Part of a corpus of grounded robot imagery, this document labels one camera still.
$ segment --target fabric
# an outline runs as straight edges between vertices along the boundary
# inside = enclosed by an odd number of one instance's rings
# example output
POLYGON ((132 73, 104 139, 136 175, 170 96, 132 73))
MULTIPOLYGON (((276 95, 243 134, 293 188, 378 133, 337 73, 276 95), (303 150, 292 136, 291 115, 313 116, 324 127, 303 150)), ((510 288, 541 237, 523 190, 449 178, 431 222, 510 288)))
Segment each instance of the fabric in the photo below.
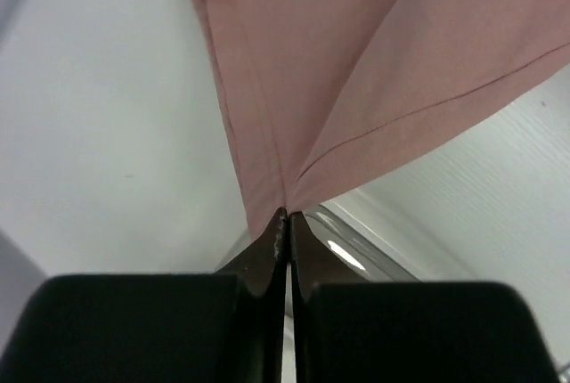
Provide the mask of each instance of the fabric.
POLYGON ((570 61, 570 0, 193 1, 254 239, 570 61))

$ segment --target towel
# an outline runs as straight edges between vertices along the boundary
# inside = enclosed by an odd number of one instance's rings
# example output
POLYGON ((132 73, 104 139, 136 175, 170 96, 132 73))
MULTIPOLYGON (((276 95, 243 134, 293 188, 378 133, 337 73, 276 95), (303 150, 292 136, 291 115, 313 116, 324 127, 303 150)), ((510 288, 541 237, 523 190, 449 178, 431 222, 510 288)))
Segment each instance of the towel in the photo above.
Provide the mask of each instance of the towel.
POLYGON ((570 61, 570 0, 193 0, 253 239, 570 61))

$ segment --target white surface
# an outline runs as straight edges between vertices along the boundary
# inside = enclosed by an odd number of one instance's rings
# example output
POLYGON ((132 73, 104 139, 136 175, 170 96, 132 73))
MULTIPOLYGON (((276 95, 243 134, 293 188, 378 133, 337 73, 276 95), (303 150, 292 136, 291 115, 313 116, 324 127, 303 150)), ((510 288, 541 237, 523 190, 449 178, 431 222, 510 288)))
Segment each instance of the white surface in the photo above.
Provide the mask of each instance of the white surface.
POLYGON ((410 272, 514 286, 570 360, 570 67, 411 164, 327 203, 410 272))
POLYGON ((206 271, 245 230, 190 0, 26 0, 0 49, 0 227, 47 274, 206 271))

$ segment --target pink cloth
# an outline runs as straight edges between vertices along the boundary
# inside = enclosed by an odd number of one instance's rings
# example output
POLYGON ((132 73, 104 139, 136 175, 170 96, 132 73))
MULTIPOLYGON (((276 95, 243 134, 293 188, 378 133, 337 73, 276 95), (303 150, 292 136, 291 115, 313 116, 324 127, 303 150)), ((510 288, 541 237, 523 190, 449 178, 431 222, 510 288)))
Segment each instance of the pink cloth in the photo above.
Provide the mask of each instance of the pink cloth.
POLYGON ((254 239, 570 61, 570 0, 193 1, 254 239))

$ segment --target folded cloth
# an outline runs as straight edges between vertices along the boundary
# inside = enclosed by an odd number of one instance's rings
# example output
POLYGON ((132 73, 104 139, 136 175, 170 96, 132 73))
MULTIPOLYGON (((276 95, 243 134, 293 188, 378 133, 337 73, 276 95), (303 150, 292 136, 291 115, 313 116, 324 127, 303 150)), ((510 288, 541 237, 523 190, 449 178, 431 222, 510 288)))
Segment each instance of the folded cloth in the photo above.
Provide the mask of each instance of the folded cloth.
POLYGON ((431 151, 570 61, 570 0, 193 0, 252 236, 431 151))

